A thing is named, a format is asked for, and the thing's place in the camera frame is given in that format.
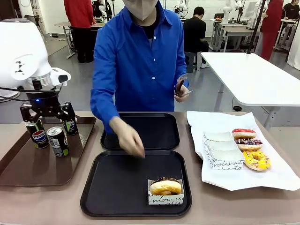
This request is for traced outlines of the person's right hand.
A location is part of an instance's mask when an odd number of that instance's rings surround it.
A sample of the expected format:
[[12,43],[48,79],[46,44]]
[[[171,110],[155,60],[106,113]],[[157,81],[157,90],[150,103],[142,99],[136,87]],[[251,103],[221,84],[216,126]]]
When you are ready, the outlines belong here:
[[145,158],[145,150],[138,132],[123,121],[120,117],[114,116],[109,125],[117,135],[120,147],[128,154]]

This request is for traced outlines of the person's left hand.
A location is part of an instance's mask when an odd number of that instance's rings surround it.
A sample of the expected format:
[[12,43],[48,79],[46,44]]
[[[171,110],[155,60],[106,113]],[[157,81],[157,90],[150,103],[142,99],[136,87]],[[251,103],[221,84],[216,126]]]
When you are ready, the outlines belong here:
[[174,99],[175,101],[181,103],[188,99],[189,89],[184,85],[181,86],[180,90],[175,92]]

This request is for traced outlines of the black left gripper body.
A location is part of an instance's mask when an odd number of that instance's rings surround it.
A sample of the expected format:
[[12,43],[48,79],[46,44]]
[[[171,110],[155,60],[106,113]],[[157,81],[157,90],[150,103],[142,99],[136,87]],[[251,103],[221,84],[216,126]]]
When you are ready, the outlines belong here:
[[27,92],[26,95],[30,109],[40,116],[59,117],[62,115],[57,92]]

